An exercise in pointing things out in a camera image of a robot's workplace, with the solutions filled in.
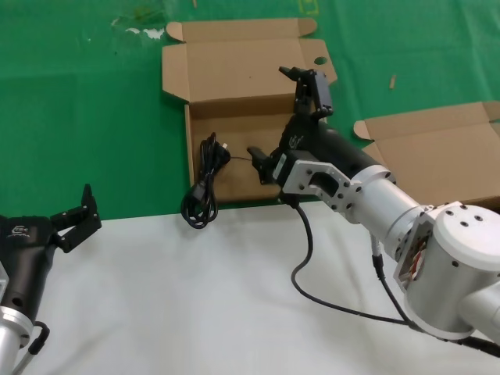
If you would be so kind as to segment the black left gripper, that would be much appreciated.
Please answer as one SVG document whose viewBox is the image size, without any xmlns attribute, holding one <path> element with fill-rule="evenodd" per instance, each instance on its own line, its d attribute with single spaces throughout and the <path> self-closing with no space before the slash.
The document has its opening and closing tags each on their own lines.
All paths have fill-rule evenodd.
<svg viewBox="0 0 500 375">
<path fill-rule="evenodd" d="M 42 216 L 1 218 L 1 264 L 9 281 L 1 306 L 28 319 L 37 318 L 56 246 L 73 251 L 102 228 L 90 184 L 84 185 L 80 206 Z"/>
</svg>

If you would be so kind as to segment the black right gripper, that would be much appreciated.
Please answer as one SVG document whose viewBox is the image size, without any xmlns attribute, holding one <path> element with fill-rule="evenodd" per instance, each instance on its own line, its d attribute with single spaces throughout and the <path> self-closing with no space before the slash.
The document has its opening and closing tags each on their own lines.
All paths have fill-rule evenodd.
<svg viewBox="0 0 500 375">
<path fill-rule="evenodd" d="M 309 152 L 318 161 L 337 167 L 349 178 L 370 166 L 380 165 L 325 122 L 312 119 L 331 116 L 334 111 L 325 73 L 285 66 L 279 71 L 296 83 L 294 115 L 284 128 L 278 148 L 269 155 L 255 146 L 247 148 L 261 185 L 273 184 L 273 171 L 281 153 L 287 150 Z"/>
</svg>

